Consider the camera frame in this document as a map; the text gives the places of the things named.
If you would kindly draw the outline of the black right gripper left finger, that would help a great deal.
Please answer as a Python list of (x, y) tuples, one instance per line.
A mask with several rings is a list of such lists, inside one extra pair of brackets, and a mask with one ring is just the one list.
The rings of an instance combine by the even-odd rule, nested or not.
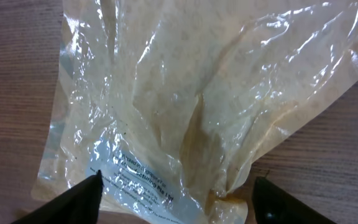
[(99, 170), (12, 224), (96, 224), (103, 187)]

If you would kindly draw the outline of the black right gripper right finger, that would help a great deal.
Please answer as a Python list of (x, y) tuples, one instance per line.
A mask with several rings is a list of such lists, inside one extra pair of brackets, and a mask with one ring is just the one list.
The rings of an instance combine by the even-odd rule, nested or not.
[(258, 224), (335, 224), (265, 177), (257, 177), (252, 192)]

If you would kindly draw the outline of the white plastic pouch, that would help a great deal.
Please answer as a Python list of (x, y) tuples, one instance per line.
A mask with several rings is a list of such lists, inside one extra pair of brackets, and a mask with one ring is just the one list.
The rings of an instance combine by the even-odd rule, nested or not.
[(101, 209), (243, 223), (253, 162), (358, 80), (358, 0), (64, 0), (33, 198), (101, 172)]

